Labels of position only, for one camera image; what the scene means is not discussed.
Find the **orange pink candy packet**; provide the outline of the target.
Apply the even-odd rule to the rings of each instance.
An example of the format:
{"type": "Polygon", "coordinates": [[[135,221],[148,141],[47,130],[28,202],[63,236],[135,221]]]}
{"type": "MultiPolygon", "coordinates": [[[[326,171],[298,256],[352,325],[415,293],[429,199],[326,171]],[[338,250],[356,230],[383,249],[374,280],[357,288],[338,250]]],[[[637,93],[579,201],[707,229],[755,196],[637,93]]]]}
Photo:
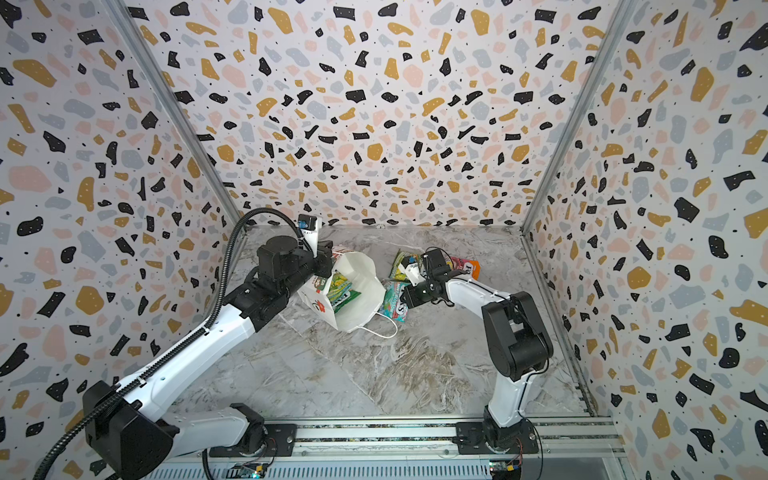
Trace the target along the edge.
{"type": "Polygon", "coordinates": [[[474,280],[479,279],[481,266],[478,261],[459,257],[451,257],[451,262],[454,269],[458,269],[464,273],[469,274],[474,280]]]}

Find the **green yellow candy packet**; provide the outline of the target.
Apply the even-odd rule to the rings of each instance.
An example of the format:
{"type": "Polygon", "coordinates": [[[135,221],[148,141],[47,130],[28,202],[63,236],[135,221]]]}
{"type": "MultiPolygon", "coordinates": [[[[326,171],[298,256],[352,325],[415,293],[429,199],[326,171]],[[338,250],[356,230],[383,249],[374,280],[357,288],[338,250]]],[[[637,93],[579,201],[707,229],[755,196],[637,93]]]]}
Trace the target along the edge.
{"type": "Polygon", "coordinates": [[[408,281],[406,269],[412,264],[421,266],[420,255],[418,253],[400,249],[393,261],[389,278],[400,282],[408,281]]]}

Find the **white paper bag with flower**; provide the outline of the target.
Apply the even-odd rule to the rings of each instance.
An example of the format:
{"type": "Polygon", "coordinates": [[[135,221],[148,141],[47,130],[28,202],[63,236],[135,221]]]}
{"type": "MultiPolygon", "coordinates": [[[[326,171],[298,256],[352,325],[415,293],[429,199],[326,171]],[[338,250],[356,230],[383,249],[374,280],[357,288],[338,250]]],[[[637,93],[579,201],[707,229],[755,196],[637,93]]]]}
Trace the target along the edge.
{"type": "Polygon", "coordinates": [[[394,331],[385,335],[367,327],[375,317],[384,318],[378,313],[385,295],[385,288],[376,275],[374,261],[364,253],[342,247],[333,249],[333,267],[329,278],[313,276],[299,290],[301,301],[323,321],[337,331],[351,333],[362,330],[382,339],[391,339],[398,333],[394,320],[389,320],[394,331]],[[346,276],[353,283],[353,288],[361,293],[354,301],[347,304],[340,312],[334,313],[326,294],[329,280],[335,272],[346,276]]]}

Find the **teal mint candy packet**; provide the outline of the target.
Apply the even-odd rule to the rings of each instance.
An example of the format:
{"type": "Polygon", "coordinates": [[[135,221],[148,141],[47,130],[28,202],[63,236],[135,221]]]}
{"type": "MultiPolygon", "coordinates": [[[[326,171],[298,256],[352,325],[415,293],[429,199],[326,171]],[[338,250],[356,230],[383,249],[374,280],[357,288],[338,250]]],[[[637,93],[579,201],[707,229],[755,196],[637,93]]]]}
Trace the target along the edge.
{"type": "Polygon", "coordinates": [[[385,295],[378,313],[391,320],[404,323],[408,313],[408,306],[401,299],[401,296],[405,288],[409,286],[409,283],[385,280],[383,286],[385,288],[385,295]]]}

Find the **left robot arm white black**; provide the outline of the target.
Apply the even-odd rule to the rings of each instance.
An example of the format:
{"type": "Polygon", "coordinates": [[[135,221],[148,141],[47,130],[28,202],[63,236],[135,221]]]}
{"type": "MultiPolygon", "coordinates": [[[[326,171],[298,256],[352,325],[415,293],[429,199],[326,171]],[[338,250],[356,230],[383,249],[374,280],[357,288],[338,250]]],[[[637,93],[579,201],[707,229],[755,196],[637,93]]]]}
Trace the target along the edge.
{"type": "Polygon", "coordinates": [[[141,479],[165,460],[212,448],[242,456],[274,455],[264,418],[242,403],[219,411],[167,414],[177,398],[209,367],[264,328],[292,294],[314,276],[330,277],[333,244],[307,251],[290,236],[259,247],[258,265],[226,295],[217,317],[195,328],[165,355],[114,386],[99,381],[83,395],[93,415],[85,428],[88,445],[122,479],[141,479]]]}

